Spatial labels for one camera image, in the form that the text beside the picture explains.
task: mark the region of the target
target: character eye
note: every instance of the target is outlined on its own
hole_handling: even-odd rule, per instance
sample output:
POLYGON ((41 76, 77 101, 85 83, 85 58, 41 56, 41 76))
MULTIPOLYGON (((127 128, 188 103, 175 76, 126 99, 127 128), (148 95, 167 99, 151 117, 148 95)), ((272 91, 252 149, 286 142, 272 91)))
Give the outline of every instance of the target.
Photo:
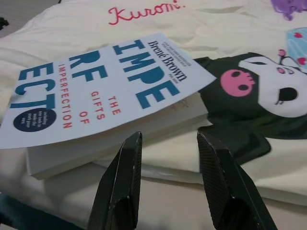
POLYGON ((240 74, 241 74, 241 73, 240 73, 239 71, 235 71, 235 72, 233 72, 233 73, 231 74, 231 76, 235 78, 235 77, 237 77, 237 76, 240 76, 240 74))
POLYGON ((261 62, 261 61, 256 61, 256 62, 250 62, 251 64, 255 64, 255 65, 266 65, 266 63, 261 62))
POLYGON ((249 87, 247 85, 239 85, 238 89, 245 91, 245 90, 248 90, 249 87))
POLYGON ((275 104, 282 104, 284 102, 292 101, 297 98, 297 91, 294 88, 287 87, 279 90, 278 101, 275 104))

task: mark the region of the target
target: textured black plastic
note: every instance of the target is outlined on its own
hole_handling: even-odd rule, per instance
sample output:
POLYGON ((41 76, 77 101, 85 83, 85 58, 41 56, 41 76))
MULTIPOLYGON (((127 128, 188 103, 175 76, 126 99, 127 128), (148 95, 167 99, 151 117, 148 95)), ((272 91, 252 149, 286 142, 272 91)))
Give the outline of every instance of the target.
POLYGON ((224 208, 229 201, 230 193, 215 150, 200 133, 197 134, 197 141, 200 151, 200 168, 205 193, 208 199, 213 225, 217 229, 222 219, 224 208))
POLYGON ((142 138, 138 139, 136 157, 134 161, 133 183, 131 186, 131 200, 133 206, 134 227, 138 223, 140 191, 141 191, 141 171, 142 171, 142 138))
POLYGON ((199 129, 200 170, 218 230, 276 230, 252 179, 223 143, 199 129))
POLYGON ((142 134, 127 138, 103 175, 88 230, 132 230, 138 222, 142 134))

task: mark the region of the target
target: purple design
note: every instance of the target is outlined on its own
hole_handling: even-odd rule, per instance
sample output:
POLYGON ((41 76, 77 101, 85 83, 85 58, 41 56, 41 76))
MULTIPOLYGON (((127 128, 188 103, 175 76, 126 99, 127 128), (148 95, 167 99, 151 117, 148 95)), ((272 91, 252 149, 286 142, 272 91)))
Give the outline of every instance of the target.
POLYGON ((291 21, 292 13, 307 11, 307 0, 271 0, 276 12, 283 13, 283 17, 291 21))

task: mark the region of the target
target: blue design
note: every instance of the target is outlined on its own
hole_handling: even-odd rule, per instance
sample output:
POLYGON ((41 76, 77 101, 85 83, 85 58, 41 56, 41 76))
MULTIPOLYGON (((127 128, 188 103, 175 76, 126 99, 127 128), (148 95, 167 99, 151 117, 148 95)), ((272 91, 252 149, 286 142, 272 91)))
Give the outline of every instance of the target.
POLYGON ((288 31, 286 37, 288 55, 307 69, 307 27, 288 31))

